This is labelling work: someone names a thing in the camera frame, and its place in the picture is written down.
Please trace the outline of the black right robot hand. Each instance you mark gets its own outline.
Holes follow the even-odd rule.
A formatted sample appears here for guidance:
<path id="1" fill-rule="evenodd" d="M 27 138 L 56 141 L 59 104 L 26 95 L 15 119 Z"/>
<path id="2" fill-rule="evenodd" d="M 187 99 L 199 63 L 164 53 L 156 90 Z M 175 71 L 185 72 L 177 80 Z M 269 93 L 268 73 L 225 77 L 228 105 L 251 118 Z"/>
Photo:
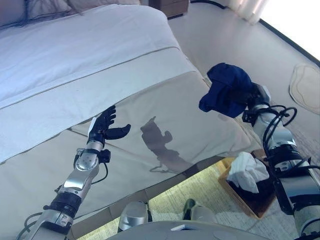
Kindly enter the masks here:
<path id="1" fill-rule="evenodd" d="M 256 111 L 270 106 L 271 95 L 265 85 L 252 83 L 249 92 L 244 92 L 241 101 L 247 105 L 251 111 Z"/>

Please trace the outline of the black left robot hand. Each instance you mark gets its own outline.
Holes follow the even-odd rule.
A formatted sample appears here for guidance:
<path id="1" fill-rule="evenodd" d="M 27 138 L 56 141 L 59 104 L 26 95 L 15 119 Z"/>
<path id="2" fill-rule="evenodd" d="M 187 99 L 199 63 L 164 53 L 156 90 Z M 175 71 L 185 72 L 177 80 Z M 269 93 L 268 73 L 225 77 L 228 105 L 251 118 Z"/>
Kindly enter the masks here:
<path id="1" fill-rule="evenodd" d="M 106 140 L 117 140 L 124 138 L 131 129 L 131 125 L 127 124 L 124 127 L 110 128 L 115 122 L 116 106 L 112 105 L 103 111 L 100 116 L 95 120 L 93 127 L 88 133 L 87 142 L 100 142 L 105 145 Z"/>

